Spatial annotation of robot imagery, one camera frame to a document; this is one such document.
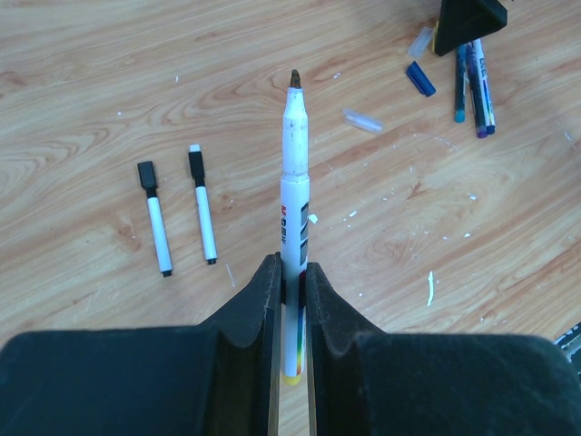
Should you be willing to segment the white marker yellow end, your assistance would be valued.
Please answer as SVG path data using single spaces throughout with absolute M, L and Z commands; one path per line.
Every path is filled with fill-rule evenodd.
M 294 386 L 306 368 L 310 206 L 309 117 L 297 70 L 290 74 L 282 117 L 281 147 L 282 379 Z

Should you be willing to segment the white marker black cap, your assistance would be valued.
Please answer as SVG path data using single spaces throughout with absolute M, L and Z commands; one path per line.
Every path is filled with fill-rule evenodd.
M 158 185 L 153 162 L 140 162 L 137 164 L 137 169 L 140 185 L 144 189 L 147 197 L 147 206 L 159 269 L 163 277 L 170 277 L 173 271 L 172 257 L 164 227 L 161 203 L 157 195 Z

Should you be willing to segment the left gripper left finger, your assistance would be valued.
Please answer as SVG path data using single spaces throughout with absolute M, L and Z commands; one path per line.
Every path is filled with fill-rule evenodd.
M 17 334 L 1 351 L 4 435 L 274 435 L 281 258 L 197 325 Z

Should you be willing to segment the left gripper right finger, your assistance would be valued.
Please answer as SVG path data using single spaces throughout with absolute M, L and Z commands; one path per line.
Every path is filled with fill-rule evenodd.
M 575 372 L 550 341 L 387 333 L 306 278 L 313 435 L 571 435 Z

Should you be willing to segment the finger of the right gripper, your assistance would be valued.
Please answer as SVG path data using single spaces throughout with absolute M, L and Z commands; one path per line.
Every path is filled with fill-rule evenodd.
M 494 34 L 507 25 L 507 9 L 497 0 L 443 0 L 433 52 L 444 56 L 460 45 Z

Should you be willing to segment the white whiteboard marker pen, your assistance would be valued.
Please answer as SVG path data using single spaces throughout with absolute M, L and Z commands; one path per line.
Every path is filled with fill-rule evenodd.
M 198 206 L 204 257 L 209 265 L 213 265 L 216 264 L 218 254 L 212 227 L 210 201 L 205 185 L 205 171 L 203 166 L 202 149 L 198 144 L 192 144 L 189 147 L 188 160 L 191 176 L 195 185 L 195 195 Z

